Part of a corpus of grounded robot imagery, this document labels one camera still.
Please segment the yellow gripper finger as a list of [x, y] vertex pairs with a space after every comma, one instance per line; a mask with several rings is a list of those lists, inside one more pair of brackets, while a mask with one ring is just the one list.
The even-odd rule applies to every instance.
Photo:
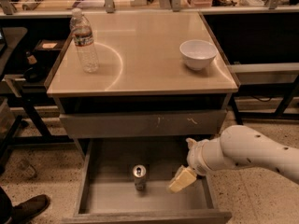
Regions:
[[181, 165], [175, 176], [170, 180], [167, 190], [171, 193], [177, 193], [187, 188], [196, 181], [197, 174], [191, 167]]
[[197, 141], [192, 138], [187, 138], [186, 142], [187, 142], [188, 148], [192, 148], [194, 145], [197, 144]]

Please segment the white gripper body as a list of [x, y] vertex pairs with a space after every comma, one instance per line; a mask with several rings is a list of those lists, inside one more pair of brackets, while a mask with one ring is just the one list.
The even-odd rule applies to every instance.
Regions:
[[223, 155], [219, 138], [197, 141], [196, 145], [189, 148], [187, 163], [200, 176], [226, 169], [229, 164]]

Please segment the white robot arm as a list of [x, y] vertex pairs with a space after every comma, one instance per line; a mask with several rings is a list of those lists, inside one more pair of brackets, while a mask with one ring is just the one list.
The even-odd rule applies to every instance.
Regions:
[[197, 176], [219, 170], [261, 167], [299, 183], [299, 149], [283, 146], [244, 125], [226, 128], [219, 137], [187, 138], [188, 166], [180, 166], [168, 184], [171, 193], [186, 189]]

